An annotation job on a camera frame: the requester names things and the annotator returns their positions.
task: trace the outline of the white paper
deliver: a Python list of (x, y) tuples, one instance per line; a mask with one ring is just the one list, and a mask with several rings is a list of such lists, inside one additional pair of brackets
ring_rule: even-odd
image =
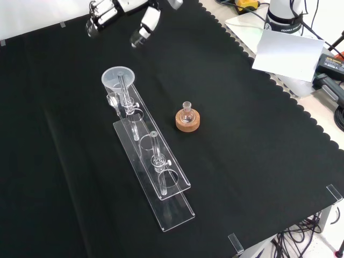
[(324, 41), (264, 30), (253, 69), (312, 82)]

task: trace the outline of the clear plastic cup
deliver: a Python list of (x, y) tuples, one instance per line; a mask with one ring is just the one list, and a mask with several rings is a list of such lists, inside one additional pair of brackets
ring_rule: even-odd
[(135, 80), (135, 74), (132, 70), (124, 66), (116, 66), (109, 68), (102, 75), (102, 83), (105, 87), (111, 89), (115, 93), (122, 93), (118, 76), (123, 75), (126, 87), (128, 88)]

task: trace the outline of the test tube holder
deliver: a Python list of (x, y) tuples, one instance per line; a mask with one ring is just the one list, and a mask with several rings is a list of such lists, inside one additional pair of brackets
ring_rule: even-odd
[(183, 193), (191, 184), (137, 92), (133, 72), (128, 69), (128, 76), (119, 77), (118, 83), (116, 78), (111, 84), (105, 82), (106, 73), (116, 77), (116, 68), (128, 69), (110, 68), (102, 77), (107, 101), (120, 118), (113, 126), (157, 222), (165, 232), (195, 217)]

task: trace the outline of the black tablecloth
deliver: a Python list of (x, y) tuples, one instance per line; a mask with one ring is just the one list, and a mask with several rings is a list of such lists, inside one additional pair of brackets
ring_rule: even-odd
[[(144, 48), (143, 13), (91, 40), (86, 17), (0, 48), (1, 257), (229, 257), (335, 202), (343, 152), (316, 121), (251, 69), (199, 6), (162, 17)], [(116, 136), (102, 73), (127, 66), (191, 182), (196, 218), (162, 233)], [(190, 101), (200, 128), (178, 131)]]

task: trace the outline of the cable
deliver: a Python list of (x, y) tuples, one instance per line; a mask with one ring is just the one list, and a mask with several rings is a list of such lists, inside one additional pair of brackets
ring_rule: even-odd
[(226, 4), (226, 5), (231, 5), (231, 6), (236, 6), (236, 7), (242, 8), (242, 9), (244, 9), (244, 10), (247, 11), (247, 12), (253, 13), (253, 14), (256, 15), (257, 17), (259, 17), (261, 20), (263, 20), (263, 22), (265, 22), (265, 19), (264, 19), (263, 17), (261, 17), (260, 15), (258, 15), (257, 13), (255, 13), (254, 11), (250, 10), (249, 8), (241, 7), (241, 6), (239, 6), (239, 5), (229, 3), (229, 1), (230, 1), (230, 0), (220, 1), (219, 3), (220, 3), (220, 4)]
[[(271, 241), (271, 243), (273, 243), (274, 246), (276, 247), (275, 252), (274, 252), (274, 258), (290, 258), (290, 254), (288, 252), (288, 249), (285, 243), (286, 233), (288, 233), (295, 247), (297, 248), (297, 251), (299, 253), (299, 258), (303, 258), (303, 255), (305, 254), (305, 252), (307, 251), (307, 249), (309, 248), (313, 240), (314, 233), (321, 233), (321, 230), (319, 232), (316, 231), (316, 228), (319, 227), (319, 220), (320, 220), (320, 212), (314, 214), (312, 219), (307, 218), (307, 219), (302, 220), (300, 223), (298, 223), (296, 225), (298, 229), (291, 230), (290, 228), (287, 228), (286, 230), (278, 233), (277, 241), (275, 239)], [(311, 234), (309, 242), (306, 245), (306, 248), (303, 249), (303, 251), (301, 252), (300, 249), (298, 248), (298, 243), (302, 243), (305, 241), (305, 232), (308, 232), (308, 231), (311, 231), (312, 234)], [(292, 236), (291, 232), (301, 233), (302, 234), (301, 240), (296, 240)]]
[(311, 29), (313, 29), (313, 23), (314, 23), (314, 19), (316, 18), (316, 15), (317, 15), (317, 12), (318, 12), (318, 7), (319, 7), (319, 0), (317, 1), (317, 8), (316, 8), (316, 12), (314, 13), (314, 16), (313, 16)]
[[(289, 0), (290, 9), (291, 9), (292, 13), (294, 14), (295, 18), (299, 18), (300, 15), (298, 15), (297, 13), (295, 13), (294, 8), (293, 8), (293, 3), (294, 3), (293, 0)], [(311, 29), (302, 19), (301, 19), (300, 22), (301, 22), (301, 24), (302, 24), (303, 26), (306, 27), (307, 30), (309, 30), (310, 32), (312, 32), (318, 39), (323, 40), (323, 39), (322, 39), (319, 35), (317, 35), (317, 34), (315, 33), (315, 31), (314, 31), (313, 29)], [(344, 55), (343, 55), (342, 53), (340, 53), (335, 47), (333, 47), (333, 46), (332, 46), (330, 43), (328, 43), (327, 41), (325, 41), (325, 43), (326, 43), (327, 45), (329, 45), (331, 48), (333, 48), (333, 50), (335, 50), (335, 51), (344, 59)]]
[(259, 253), (259, 255), (256, 258), (260, 258), (260, 256), (262, 256), (263, 252), (264, 252), (264, 249)]
[(334, 112), (334, 122), (344, 132), (344, 109), (341, 106)]
[(305, 10), (306, 10), (306, 13), (305, 15), (308, 15), (308, 10), (307, 10), (307, 1), (305, 0)]
[(336, 224), (340, 219), (340, 210), (338, 207), (337, 207), (337, 210), (338, 210), (338, 218), (334, 222), (332, 222), (330, 225)]

